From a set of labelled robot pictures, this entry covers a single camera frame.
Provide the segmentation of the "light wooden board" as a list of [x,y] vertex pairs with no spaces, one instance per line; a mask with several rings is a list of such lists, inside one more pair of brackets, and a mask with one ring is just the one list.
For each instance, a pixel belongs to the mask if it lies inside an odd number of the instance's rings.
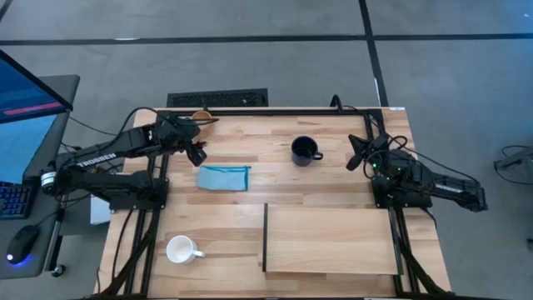
[[385,210],[268,206],[263,233],[268,273],[401,273]]

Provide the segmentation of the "light blue cloth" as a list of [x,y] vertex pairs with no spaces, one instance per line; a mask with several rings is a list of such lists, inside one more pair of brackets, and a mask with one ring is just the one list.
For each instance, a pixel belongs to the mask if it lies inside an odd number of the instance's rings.
[[244,192],[249,188],[249,166],[201,166],[197,174],[197,187],[211,191]]

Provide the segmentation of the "black computer mouse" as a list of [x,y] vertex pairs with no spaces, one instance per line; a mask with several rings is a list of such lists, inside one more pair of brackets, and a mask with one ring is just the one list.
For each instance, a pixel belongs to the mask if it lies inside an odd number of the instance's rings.
[[7,246],[6,260],[11,265],[24,262],[37,241],[40,230],[37,225],[22,227],[11,239]]

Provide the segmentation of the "computer monitor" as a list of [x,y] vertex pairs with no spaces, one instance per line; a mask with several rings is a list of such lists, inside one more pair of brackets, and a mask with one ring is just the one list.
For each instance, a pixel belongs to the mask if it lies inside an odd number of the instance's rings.
[[60,113],[72,104],[0,50],[0,182],[19,184]]

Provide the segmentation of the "white mug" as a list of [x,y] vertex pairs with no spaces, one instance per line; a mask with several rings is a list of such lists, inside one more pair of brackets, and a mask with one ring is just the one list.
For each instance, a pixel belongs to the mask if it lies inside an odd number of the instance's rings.
[[191,263],[195,258],[204,258],[205,253],[197,248],[196,243],[187,236],[173,237],[166,247],[167,258],[172,263]]

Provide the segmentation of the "white box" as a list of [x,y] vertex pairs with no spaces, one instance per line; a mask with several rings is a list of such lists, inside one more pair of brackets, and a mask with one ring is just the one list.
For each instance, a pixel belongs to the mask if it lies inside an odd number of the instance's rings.
[[111,221],[112,213],[109,208],[109,203],[94,195],[91,196],[90,203],[90,224],[99,225],[109,223]]

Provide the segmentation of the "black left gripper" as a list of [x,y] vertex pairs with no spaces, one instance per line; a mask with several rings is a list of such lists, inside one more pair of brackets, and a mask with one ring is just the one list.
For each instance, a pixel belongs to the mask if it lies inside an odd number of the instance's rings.
[[219,118],[190,120],[179,117],[158,117],[157,138],[164,152],[186,152],[189,161],[195,167],[199,167],[207,159],[207,155],[203,150],[204,142],[193,143],[193,139],[200,133],[197,124],[213,124],[218,121]]

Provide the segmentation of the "dark blue mug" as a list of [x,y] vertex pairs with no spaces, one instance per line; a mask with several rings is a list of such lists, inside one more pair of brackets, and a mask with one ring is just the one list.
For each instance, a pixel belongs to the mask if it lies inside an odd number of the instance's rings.
[[306,167],[313,161],[323,159],[318,145],[314,139],[308,136],[300,136],[291,144],[291,159],[299,167]]

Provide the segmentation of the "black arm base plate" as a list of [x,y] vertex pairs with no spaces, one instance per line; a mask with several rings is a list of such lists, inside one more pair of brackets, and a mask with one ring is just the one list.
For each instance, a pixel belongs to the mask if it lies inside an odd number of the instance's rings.
[[400,181],[388,177],[375,177],[371,180],[371,188],[377,208],[431,208],[432,201],[427,195],[407,187]]
[[154,185],[138,192],[116,192],[111,195],[109,209],[118,210],[160,210],[167,205],[169,181],[156,178]]

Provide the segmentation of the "black backlit keyboard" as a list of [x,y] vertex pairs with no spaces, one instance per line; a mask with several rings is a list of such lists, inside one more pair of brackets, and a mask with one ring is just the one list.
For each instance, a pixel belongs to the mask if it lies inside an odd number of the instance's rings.
[[0,219],[27,218],[33,194],[31,185],[0,182]]

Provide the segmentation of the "black aluminium table frame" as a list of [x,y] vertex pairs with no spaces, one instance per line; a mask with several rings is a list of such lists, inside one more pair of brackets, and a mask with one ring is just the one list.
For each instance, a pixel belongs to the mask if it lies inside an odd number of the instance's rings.
[[[249,166],[246,192],[209,192],[196,186],[197,170],[182,154],[170,158],[170,195],[162,210],[152,260],[149,298],[391,297],[387,275],[262,271],[263,209],[271,206],[376,209],[371,184],[346,163],[350,134],[366,135],[363,117],[332,107],[239,108],[212,125],[210,165]],[[323,159],[306,167],[291,159],[300,136],[314,139]],[[166,247],[175,236],[192,239],[205,257],[173,263]]]

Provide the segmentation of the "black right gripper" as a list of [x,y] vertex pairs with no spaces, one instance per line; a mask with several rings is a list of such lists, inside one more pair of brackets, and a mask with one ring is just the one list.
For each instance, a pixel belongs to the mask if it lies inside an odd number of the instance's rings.
[[354,171],[363,160],[368,161],[380,151],[385,151],[389,148],[390,137],[386,134],[371,139],[364,139],[350,134],[348,138],[355,152],[346,165],[348,171]]

